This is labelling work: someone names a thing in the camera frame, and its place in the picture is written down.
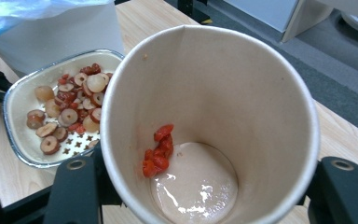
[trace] milky liquid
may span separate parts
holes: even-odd
[[[238,183],[229,160],[200,143],[175,146],[170,167],[151,180],[155,202],[175,223],[216,223],[233,207]]]

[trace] blue plastic bag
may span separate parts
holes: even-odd
[[[105,5],[114,0],[0,0],[0,34],[26,20],[55,17],[76,7]]]

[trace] wooden table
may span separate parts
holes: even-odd
[[[117,6],[125,52],[158,31],[181,24],[197,24],[162,0],[131,0]],[[18,78],[0,59],[0,71],[9,81]],[[320,158],[337,156],[358,164],[358,128],[325,106],[315,102],[322,132]],[[14,203],[53,183],[54,176],[22,163],[7,140],[0,105],[0,200],[3,206]],[[140,223],[125,207],[104,206],[105,223]],[[307,207],[297,206],[282,223],[308,223]]]

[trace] paper cup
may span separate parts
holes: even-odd
[[[146,223],[277,222],[303,196],[316,167],[320,133],[306,85],[283,56],[248,35],[179,26],[150,36],[120,64],[104,100],[107,171],[124,203]],[[166,123],[174,124],[171,166],[145,178],[144,153],[156,146],[153,133]],[[192,144],[209,147],[194,156],[202,161],[179,162],[183,147]],[[195,148],[186,153],[197,154]],[[186,174],[166,190],[165,196],[176,190],[171,204],[161,205],[154,182],[173,169]],[[183,205],[192,200],[187,186],[217,181],[216,174],[230,169],[237,192],[224,205],[232,207],[217,202],[205,213],[200,203]],[[228,210],[214,219],[219,208]]]

